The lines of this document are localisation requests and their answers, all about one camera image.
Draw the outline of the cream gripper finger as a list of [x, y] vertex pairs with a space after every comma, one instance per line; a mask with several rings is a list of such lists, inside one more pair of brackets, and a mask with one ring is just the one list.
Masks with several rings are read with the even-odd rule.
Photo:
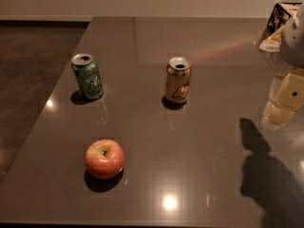
[[304, 73], [288, 72], [276, 75], [271, 83], [262, 124], [265, 127], [282, 127], [304, 105]]

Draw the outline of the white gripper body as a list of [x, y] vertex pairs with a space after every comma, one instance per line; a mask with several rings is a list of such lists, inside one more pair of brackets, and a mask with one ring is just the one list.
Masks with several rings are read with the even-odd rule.
[[285, 24], [281, 34], [281, 58], [294, 67], [304, 67], [304, 5]]

